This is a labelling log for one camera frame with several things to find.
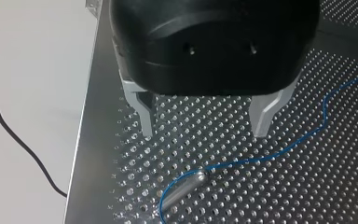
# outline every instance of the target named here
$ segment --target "white floor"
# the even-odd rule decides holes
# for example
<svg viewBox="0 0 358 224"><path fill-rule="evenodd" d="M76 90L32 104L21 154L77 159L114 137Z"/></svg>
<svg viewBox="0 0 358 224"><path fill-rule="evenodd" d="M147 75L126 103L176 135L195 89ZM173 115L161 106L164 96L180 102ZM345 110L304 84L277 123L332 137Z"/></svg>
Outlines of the white floor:
<svg viewBox="0 0 358 224"><path fill-rule="evenodd" d="M0 108L68 190L96 28L85 0L0 0ZM0 224L62 223L65 199L0 126Z"/></svg>

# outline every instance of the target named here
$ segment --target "perforated metal plate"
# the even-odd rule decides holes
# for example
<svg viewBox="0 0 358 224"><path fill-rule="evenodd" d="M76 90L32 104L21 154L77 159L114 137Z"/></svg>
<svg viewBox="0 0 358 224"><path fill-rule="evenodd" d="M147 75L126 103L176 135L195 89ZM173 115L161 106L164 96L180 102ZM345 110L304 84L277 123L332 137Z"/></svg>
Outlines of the perforated metal plate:
<svg viewBox="0 0 358 224"><path fill-rule="evenodd" d="M183 171L282 150L321 124L325 94L358 77L358 61L312 50L291 102L274 118L265 139L255 139L249 97L157 98L156 134L142 137L139 119L122 108L123 133L114 146L125 189L114 221L158 222L163 189ZM167 215L186 223L358 223L358 85L332 99L327 129L275 161L216 171L207 186Z"/></svg>
<svg viewBox="0 0 358 224"><path fill-rule="evenodd" d="M358 27L358 0L323 0L321 11L327 20Z"/></svg>
<svg viewBox="0 0 358 224"><path fill-rule="evenodd" d="M182 172L270 155L318 127L324 95L358 77L353 51L345 52L350 58L333 53L346 48L320 51L331 42L319 40L309 53L267 138L252 136L249 97L159 96L156 133L145 139L119 89L103 1L65 224L159 223L161 192ZM332 99L329 118L326 130L274 161L216 171L172 207L168 222L358 223L358 84Z"/></svg>

